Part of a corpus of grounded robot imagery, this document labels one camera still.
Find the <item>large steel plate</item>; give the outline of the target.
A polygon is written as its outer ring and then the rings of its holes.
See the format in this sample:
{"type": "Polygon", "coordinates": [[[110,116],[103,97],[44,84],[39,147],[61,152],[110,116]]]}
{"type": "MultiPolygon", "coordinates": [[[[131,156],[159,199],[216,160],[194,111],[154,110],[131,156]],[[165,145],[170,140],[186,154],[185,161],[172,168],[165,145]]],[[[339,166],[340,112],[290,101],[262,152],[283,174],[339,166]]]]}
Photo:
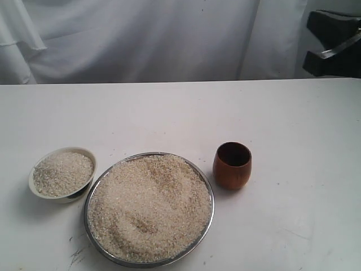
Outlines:
{"type": "Polygon", "coordinates": [[[185,163],[187,163],[192,170],[200,177],[200,179],[204,182],[207,191],[208,191],[208,199],[209,199],[209,208],[210,208],[210,215],[208,216],[208,220],[206,221],[205,226],[202,228],[201,233],[192,241],[185,249],[183,249],[181,252],[177,253],[175,256],[170,256],[162,260],[153,261],[150,263],[141,263],[136,261],[129,261],[122,259],[120,257],[115,256],[114,254],[108,252],[96,239],[95,234],[91,232],[91,221],[90,221],[90,205],[91,201],[94,199],[94,194],[100,185],[102,178],[107,176],[108,173],[111,171],[112,167],[109,167],[95,182],[95,184],[90,189],[90,192],[88,193],[88,196],[85,201],[84,205],[84,215],[83,215],[83,222],[84,227],[86,230],[86,234],[91,242],[91,244],[96,248],[97,251],[99,251],[105,258],[112,261],[115,264],[118,264],[120,266],[125,266],[128,268],[140,268],[140,269],[150,269],[150,268],[156,268],[159,266],[166,266],[169,264],[172,264],[181,258],[188,255],[190,252],[192,252],[204,239],[206,236],[214,217],[214,193],[213,189],[211,187],[211,184],[209,180],[207,179],[206,175],[201,171],[199,167],[197,167],[194,163],[191,161],[183,158],[182,159],[185,163]]]}

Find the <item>white backdrop curtain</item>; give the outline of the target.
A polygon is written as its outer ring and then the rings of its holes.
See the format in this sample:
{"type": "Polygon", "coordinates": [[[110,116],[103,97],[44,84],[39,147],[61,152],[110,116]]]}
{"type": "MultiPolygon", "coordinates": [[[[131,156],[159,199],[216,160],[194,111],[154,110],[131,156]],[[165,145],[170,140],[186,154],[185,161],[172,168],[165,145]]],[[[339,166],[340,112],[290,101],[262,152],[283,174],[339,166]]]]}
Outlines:
{"type": "Polygon", "coordinates": [[[2,1],[1,83],[304,78],[313,10],[359,1],[2,1]]]}

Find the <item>rice in small bowl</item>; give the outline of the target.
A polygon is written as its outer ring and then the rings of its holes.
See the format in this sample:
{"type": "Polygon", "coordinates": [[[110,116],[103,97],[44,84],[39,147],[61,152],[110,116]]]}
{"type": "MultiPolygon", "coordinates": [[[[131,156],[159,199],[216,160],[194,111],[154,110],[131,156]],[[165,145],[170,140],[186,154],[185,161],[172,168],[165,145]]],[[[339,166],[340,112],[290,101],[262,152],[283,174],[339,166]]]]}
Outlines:
{"type": "Polygon", "coordinates": [[[51,154],[33,172],[36,190],[52,198],[73,194],[88,184],[94,171],[93,161],[74,151],[51,154]]]}

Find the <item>small white ceramic bowl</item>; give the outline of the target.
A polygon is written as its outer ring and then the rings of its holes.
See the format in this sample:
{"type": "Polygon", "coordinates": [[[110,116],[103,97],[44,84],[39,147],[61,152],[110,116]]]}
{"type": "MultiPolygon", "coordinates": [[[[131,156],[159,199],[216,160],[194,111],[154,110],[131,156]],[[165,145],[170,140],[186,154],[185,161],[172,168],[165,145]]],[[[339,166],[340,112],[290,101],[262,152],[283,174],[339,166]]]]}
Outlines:
{"type": "Polygon", "coordinates": [[[45,200],[49,200],[51,202],[54,202],[54,203],[70,203],[70,202],[73,202],[79,198],[81,198],[83,195],[85,195],[90,187],[91,187],[91,184],[93,182],[93,179],[94,179],[94,176],[95,176],[95,172],[96,172],[96,168],[97,168],[97,161],[96,161],[96,158],[95,158],[95,155],[85,149],[85,148],[80,148],[80,147],[65,147],[65,148],[60,148],[58,150],[55,150],[53,152],[50,152],[48,154],[46,154],[45,156],[43,156],[38,162],[36,162],[36,164],[34,165],[34,167],[32,168],[32,170],[30,171],[30,175],[29,175],[29,180],[28,180],[28,186],[29,186],[29,189],[31,190],[31,192],[41,198],[41,199],[45,199],[45,200]],[[74,152],[79,152],[81,154],[84,154],[86,156],[88,156],[94,163],[94,171],[93,171],[93,174],[92,176],[90,177],[89,179],[89,182],[88,184],[86,184],[83,188],[75,191],[73,194],[70,194],[70,195],[66,195],[66,196],[60,196],[60,197],[55,197],[55,198],[52,198],[52,197],[49,197],[49,196],[44,196],[42,194],[40,194],[35,186],[34,186],[34,183],[33,183],[33,172],[34,172],[34,167],[40,162],[42,161],[44,158],[48,157],[49,155],[51,154],[55,154],[55,153],[58,153],[58,152],[65,152],[65,151],[74,151],[74,152]]]}

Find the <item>rice heap on plate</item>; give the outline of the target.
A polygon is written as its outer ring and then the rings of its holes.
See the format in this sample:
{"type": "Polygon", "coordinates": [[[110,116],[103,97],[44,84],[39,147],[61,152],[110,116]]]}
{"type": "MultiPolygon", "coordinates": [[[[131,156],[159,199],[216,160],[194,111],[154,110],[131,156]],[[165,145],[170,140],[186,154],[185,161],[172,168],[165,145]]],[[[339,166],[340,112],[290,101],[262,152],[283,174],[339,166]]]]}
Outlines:
{"type": "Polygon", "coordinates": [[[90,231],[110,254],[136,263],[171,259],[202,233],[211,215],[200,175],[175,155],[116,164],[90,200],[90,231]]]}

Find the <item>brown wooden cup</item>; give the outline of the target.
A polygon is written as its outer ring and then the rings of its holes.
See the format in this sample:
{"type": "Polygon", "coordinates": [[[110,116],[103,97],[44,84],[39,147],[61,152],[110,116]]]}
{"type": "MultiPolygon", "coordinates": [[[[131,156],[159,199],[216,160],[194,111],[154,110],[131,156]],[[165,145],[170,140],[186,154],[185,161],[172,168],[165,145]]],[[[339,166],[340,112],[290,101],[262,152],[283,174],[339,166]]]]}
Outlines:
{"type": "Polygon", "coordinates": [[[220,145],[213,161],[215,182],[227,190],[241,189],[249,180],[252,171],[251,151],[238,142],[220,145]]]}

